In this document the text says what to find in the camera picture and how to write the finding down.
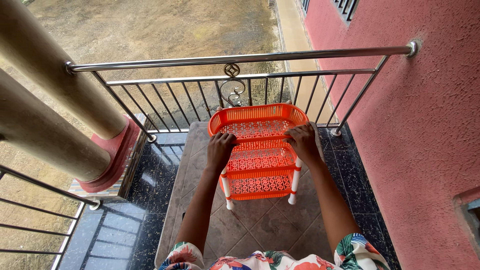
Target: perforated shelf pattern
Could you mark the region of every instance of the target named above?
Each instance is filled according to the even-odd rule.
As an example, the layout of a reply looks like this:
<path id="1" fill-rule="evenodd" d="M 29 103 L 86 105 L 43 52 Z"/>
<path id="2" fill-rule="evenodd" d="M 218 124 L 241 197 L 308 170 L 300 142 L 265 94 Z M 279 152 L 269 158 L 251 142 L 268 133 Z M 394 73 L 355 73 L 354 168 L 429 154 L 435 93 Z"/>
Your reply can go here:
<path id="1" fill-rule="evenodd" d="M 237 139 L 254 138 L 259 136 L 276 136 L 294 127 L 288 120 L 254 121 L 245 123 L 229 123 L 219 129 L 220 132 L 233 133 Z"/>
<path id="2" fill-rule="evenodd" d="M 248 179 L 229 179 L 232 194 L 249 194 L 290 189 L 288 175 L 264 176 Z"/>
<path id="3" fill-rule="evenodd" d="M 233 151 L 227 170 L 240 171 L 295 165 L 295 153 L 287 147 Z"/>

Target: cylindrical pillar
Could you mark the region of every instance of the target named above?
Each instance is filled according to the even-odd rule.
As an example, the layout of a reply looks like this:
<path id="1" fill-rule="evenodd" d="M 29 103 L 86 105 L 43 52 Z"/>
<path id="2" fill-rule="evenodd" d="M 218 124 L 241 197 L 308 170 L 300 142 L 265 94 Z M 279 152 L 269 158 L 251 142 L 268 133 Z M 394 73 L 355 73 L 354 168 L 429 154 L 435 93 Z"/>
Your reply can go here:
<path id="1" fill-rule="evenodd" d="M 100 176 L 110 163 L 95 144 L 0 69 L 0 140 L 80 181 Z"/>
<path id="2" fill-rule="evenodd" d="M 19 0 L 0 1 L 0 54 L 102 139 L 122 132 L 125 118 Z"/>

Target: orange plastic rack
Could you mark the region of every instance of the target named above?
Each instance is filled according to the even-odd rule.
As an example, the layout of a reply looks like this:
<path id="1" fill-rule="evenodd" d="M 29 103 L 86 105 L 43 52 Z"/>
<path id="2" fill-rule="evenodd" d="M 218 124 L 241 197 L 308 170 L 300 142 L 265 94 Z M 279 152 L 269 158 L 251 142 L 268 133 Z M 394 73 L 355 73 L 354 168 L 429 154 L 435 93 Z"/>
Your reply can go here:
<path id="1" fill-rule="evenodd" d="M 212 116 L 208 122 L 210 136 L 232 133 L 237 137 L 234 143 L 240 144 L 233 148 L 219 179 L 229 209 L 233 208 L 231 199 L 293 194 L 294 203 L 298 185 L 298 179 L 296 184 L 294 179 L 299 174 L 295 171 L 300 171 L 302 162 L 282 139 L 290 137 L 283 135 L 287 129 L 307 121 L 299 108 L 286 103 L 227 108 Z"/>

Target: stucco wall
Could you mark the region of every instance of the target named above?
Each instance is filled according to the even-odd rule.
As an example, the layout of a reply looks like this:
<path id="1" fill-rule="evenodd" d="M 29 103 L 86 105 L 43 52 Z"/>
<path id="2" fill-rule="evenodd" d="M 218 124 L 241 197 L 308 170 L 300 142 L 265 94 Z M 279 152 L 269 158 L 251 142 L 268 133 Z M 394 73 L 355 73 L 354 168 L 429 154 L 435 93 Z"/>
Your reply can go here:
<path id="1" fill-rule="evenodd" d="M 403 269 L 480 269 L 454 206 L 480 184 L 479 14 L 475 0 L 360 0 L 347 26 L 331 0 L 310 1 L 314 49 L 422 43 L 413 59 L 390 58 L 348 121 Z M 319 63 L 360 68 L 379 59 Z M 334 102 L 347 78 L 338 80 Z M 365 80 L 354 79 L 340 117 Z"/>

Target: wet ground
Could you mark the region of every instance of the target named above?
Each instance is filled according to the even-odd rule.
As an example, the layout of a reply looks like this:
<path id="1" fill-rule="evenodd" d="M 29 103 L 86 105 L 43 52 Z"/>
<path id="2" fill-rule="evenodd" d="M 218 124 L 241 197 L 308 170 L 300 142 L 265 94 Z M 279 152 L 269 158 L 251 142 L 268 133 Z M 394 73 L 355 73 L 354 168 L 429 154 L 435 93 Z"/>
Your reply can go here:
<path id="1" fill-rule="evenodd" d="M 268 7 L 267 0 L 36 0 L 28 6 L 28 9 L 76 63 L 281 51 L 275 13 Z M 85 135 L 91 136 L 91 131 L 1 58 L 0 68 L 8 72 Z M 281 72 L 284 70 L 284 64 L 282 62 L 251 63 L 242 64 L 240 68 L 241 74 Z M 102 72 L 102 75 L 109 81 L 223 75 L 223 65 L 149 68 Z M 269 102 L 278 99 L 279 85 L 279 80 L 269 80 Z M 98 86 L 99 91 L 108 96 L 119 111 L 124 113 L 109 94 L 100 85 Z M 201 120 L 207 120 L 208 114 L 198 86 L 195 83 L 188 83 L 186 87 L 191 93 L 192 101 Z M 254 105 L 263 102 L 263 87 L 263 80 L 252 81 Z M 218 105 L 215 86 L 205 83 L 202 84 L 202 88 L 210 109 L 215 109 Z M 156 98 L 151 87 L 145 86 L 144 89 L 160 116 L 168 119 L 165 108 Z M 166 86 L 161 85 L 158 89 L 174 117 L 181 117 L 180 110 Z M 140 112 L 120 87 L 115 87 L 114 90 L 126 101 L 133 112 Z M 128 90 L 146 112 L 153 113 L 135 87 L 128 87 Z M 189 121 L 195 121 L 196 116 L 186 98 L 183 87 L 172 84 L 172 90 L 184 108 Z M 288 98 L 289 89 L 286 87 L 283 100 Z M 246 104 L 245 94 L 241 101 Z M 154 121 L 157 122 L 160 129 L 164 128 L 157 117 L 154 118 Z M 183 120 L 178 124 L 181 128 L 187 127 Z M 167 120 L 167 125 L 172 126 L 173 122 Z M 7 144 L 0 144 L 0 153 L 0 164 L 65 190 L 71 184 L 72 178 L 67 174 Z M 76 203 L 10 177 L 2 179 L 0 197 L 64 214 L 73 215 L 76 211 Z M 57 232 L 65 232 L 68 227 L 68 223 L 62 218 L 52 218 L 48 214 L 26 211 L 4 203 L 1 203 L 0 207 L 0 222 Z M 0 229 L 0 233 L 4 236 L 0 240 L 1 248 L 57 251 L 62 241 L 61 237 L 39 235 L 38 233 L 19 233 L 3 228 Z M 49 269 L 52 259 L 53 256 L 49 255 L 3 253 L 0 257 L 0 269 Z"/>

